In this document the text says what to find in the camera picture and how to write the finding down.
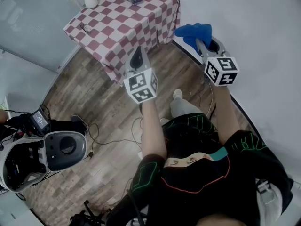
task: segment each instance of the chair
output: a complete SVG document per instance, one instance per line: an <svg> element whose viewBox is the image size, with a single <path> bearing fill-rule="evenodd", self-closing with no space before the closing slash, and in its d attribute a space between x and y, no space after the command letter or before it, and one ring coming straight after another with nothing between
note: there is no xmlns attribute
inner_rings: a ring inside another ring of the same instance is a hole
<svg viewBox="0 0 301 226"><path fill-rule="evenodd" d="M70 218L71 223L69 226L100 226L105 224L105 222L102 220L103 214L101 213L98 216L95 216L88 207L88 204L89 201L86 200L84 205L89 215L85 214L84 210L80 212L80 214L75 214Z"/></svg>

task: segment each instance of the black shirt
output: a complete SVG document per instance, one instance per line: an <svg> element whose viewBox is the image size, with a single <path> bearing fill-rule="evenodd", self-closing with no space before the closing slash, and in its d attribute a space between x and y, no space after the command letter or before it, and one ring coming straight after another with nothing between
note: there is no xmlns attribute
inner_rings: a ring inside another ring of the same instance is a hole
<svg viewBox="0 0 301 226"><path fill-rule="evenodd" d="M149 205L147 226L195 226L215 213L247 226L260 225L256 178L280 189L286 209L292 198L291 181L253 133L238 131L222 146L216 128L203 113L177 117L162 128L167 160L144 157L131 184L138 208ZM135 215L127 195L107 225L125 225Z"/></svg>

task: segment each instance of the white cube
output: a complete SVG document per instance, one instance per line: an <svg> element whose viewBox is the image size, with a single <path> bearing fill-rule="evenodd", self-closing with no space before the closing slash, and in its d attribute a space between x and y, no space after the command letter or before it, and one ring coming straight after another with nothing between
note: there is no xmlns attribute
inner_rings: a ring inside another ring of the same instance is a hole
<svg viewBox="0 0 301 226"><path fill-rule="evenodd" d="M123 82L127 93L137 104L157 96L158 79L152 68L126 78Z"/></svg>
<svg viewBox="0 0 301 226"><path fill-rule="evenodd" d="M208 57L205 74L215 86L233 84L239 73L234 57Z"/></svg>

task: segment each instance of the red and white tablecloth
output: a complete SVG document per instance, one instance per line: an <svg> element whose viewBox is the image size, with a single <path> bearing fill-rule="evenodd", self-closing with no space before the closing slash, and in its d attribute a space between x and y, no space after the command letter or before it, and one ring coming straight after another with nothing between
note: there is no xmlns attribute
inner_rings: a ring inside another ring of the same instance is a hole
<svg viewBox="0 0 301 226"><path fill-rule="evenodd" d="M180 0L99 0L84 8L65 27L66 34L102 63L112 80L122 84L124 63L137 46L146 51L168 43L180 24Z"/></svg>

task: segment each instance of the gray pants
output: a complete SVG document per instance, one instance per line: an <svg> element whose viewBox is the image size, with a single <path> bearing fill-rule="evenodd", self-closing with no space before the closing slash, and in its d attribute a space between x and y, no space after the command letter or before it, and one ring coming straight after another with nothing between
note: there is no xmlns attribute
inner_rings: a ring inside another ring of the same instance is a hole
<svg viewBox="0 0 301 226"><path fill-rule="evenodd" d="M185 99L176 98L170 103L171 115L176 118L180 115L186 115L191 113L201 113L201 110L189 103Z"/></svg>

